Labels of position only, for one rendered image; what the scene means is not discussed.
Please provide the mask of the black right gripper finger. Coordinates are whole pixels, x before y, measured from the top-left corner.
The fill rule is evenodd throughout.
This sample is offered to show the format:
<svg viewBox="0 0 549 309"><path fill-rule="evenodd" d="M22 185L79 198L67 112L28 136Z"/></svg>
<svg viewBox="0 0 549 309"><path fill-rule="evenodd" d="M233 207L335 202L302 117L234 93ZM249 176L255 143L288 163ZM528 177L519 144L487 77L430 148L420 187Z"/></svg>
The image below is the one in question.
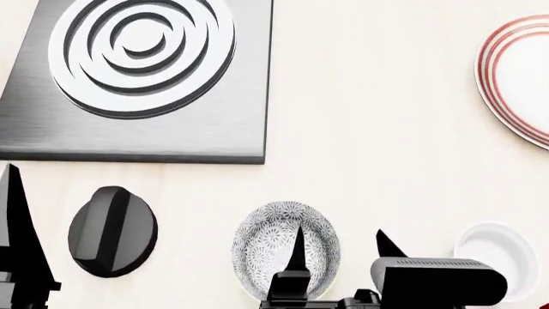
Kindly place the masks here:
<svg viewBox="0 0 549 309"><path fill-rule="evenodd" d="M267 300L308 300L311 273L305 262L305 236L299 227L286 268L273 275Z"/></svg>
<svg viewBox="0 0 549 309"><path fill-rule="evenodd" d="M376 233L377 251L381 258L407 258L405 254L381 229Z"/></svg>

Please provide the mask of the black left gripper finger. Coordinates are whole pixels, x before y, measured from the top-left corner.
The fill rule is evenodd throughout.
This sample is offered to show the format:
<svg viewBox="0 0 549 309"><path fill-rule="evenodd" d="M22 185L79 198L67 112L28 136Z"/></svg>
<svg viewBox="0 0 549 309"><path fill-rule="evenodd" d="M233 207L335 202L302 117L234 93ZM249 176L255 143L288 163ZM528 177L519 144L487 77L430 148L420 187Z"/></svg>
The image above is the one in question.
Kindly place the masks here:
<svg viewBox="0 0 549 309"><path fill-rule="evenodd" d="M18 282L54 282L36 234L20 169L8 164L0 177L0 273Z"/></svg>

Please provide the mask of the black white patterned bowl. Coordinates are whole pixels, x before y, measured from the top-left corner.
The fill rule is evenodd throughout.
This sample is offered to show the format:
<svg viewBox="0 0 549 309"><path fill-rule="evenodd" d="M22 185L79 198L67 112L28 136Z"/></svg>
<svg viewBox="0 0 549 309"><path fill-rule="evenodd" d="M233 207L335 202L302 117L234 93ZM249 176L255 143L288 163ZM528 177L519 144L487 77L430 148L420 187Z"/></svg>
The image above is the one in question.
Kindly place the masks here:
<svg viewBox="0 0 549 309"><path fill-rule="evenodd" d="M309 298L315 300L330 288L341 260L333 226L309 205L281 201L250 213L233 238L232 267L246 293L266 298L272 277L288 265L298 230L305 236L305 263L311 273Z"/></svg>

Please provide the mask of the white ramekin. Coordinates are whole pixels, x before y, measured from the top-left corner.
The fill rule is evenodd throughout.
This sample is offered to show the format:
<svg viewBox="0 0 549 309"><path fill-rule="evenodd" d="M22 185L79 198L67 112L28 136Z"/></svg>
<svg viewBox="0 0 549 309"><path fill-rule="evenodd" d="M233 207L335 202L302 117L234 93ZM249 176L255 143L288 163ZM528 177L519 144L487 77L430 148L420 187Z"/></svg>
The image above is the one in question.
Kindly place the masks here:
<svg viewBox="0 0 549 309"><path fill-rule="evenodd" d="M452 255L482 262L500 272L508 282L503 303L525 300L540 281L540 263L534 247L503 223L482 222L471 226L456 241Z"/></svg>

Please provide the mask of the grey metal stove plate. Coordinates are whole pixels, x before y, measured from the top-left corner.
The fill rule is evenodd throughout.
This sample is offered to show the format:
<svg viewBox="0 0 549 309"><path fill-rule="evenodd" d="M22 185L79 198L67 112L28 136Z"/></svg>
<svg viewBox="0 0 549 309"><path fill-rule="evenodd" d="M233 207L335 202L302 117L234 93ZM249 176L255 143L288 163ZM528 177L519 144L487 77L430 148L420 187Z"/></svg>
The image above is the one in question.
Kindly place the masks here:
<svg viewBox="0 0 549 309"><path fill-rule="evenodd" d="M225 0L235 52L197 100L152 118L105 118L58 89L48 44L75 0L37 0L0 96L0 160L263 164L274 0Z"/></svg>

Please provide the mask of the white plate with red rings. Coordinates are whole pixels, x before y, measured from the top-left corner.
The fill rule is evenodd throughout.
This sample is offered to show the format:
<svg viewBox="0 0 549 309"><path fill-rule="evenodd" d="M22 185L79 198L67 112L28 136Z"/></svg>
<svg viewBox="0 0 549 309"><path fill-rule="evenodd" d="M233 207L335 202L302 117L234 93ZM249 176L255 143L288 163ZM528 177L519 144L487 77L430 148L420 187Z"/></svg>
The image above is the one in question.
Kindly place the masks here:
<svg viewBox="0 0 549 309"><path fill-rule="evenodd" d="M520 17L494 30L478 48L474 76L501 123L549 150L549 15Z"/></svg>

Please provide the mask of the black round stove knob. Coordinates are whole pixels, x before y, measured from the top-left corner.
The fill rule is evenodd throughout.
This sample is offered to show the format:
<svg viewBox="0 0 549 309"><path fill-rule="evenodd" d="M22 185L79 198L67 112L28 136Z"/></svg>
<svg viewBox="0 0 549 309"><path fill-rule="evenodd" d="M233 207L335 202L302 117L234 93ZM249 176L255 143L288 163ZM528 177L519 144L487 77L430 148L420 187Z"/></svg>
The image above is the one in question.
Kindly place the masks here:
<svg viewBox="0 0 549 309"><path fill-rule="evenodd" d="M153 211L119 186L100 187L69 226L69 253L86 272L120 277L140 267L158 239Z"/></svg>

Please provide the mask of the white spiral stove burner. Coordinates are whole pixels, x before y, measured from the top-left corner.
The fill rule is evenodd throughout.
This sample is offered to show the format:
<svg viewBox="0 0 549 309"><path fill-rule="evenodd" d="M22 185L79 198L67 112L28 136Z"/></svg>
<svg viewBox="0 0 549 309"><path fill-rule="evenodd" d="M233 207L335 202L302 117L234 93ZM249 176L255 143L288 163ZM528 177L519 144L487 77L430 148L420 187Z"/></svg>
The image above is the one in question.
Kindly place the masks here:
<svg viewBox="0 0 549 309"><path fill-rule="evenodd" d="M53 81L105 118L152 118L189 105L232 61L225 0L75 0L48 44Z"/></svg>

